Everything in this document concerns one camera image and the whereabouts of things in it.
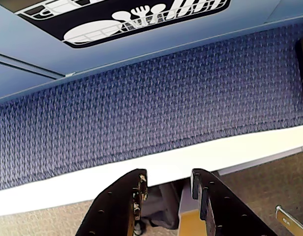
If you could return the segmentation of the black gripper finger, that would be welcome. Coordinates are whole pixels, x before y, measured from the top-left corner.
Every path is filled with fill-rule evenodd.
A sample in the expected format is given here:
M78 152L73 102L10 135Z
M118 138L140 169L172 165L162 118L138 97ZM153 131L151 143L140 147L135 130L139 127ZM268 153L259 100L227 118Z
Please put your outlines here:
M76 235L132 236L147 195L147 170L126 173L94 199Z
M213 173L195 168L191 194L209 236L275 236L276 233Z

